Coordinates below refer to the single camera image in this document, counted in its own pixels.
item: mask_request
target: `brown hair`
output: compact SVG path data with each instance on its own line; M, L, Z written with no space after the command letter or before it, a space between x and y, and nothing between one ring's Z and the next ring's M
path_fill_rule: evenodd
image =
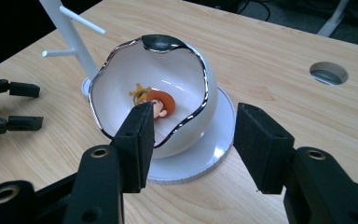
M146 101L152 101L152 100L160 100L164 107L162 109L167 110L167 115L171 115L173 111L175 111L175 101L173 98L165 91L148 91L146 95Z

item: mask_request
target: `dark floor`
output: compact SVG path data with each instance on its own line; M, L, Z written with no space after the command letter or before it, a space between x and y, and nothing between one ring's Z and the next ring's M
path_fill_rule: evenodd
M81 13L102 0L62 0ZM331 17L338 0L188 0L258 20L316 34ZM39 1L0 0L0 62L55 29ZM332 38L358 45L358 0L351 0L345 19Z

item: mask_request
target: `wood grain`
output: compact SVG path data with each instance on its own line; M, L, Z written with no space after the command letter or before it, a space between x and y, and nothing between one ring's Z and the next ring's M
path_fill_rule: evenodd
M104 0L83 16L107 30L76 25L98 66L141 35L183 39L209 61L234 105L261 107L296 147L327 151L358 182L358 46L177 0ZM76 59L41 57L65 48L54 31L0 64L0 78L41 87L38 99L0 94L0 117L45 118L38 132L0 135L0 183L25 179L41 189L75 172L89 147L109 143L80 91L86 75ZM348 81L317 82L310 75L317 62L341 65ZM234 148L199 180L125 195L125 214L127 223L287 223L282 195L258 192Z

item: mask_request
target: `white plate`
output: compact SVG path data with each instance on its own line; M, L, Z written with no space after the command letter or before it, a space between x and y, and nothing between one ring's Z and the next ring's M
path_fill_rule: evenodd
M205 134L196 144L180 154L153 159L147 180L160 185L175 185L207 175L231 148L235 117L235 109L228 95L218 88L216 110Z

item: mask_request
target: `white bowl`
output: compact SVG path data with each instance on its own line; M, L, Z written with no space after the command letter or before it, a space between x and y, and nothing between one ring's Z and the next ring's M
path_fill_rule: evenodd
M216 108L217 86L197 50L168 35L144 35L115 48L89 88L91 112L106 136L116 135L134 107L130 92L137 83L175 101L170 116L154 121L154 159L178 154L203 136Z

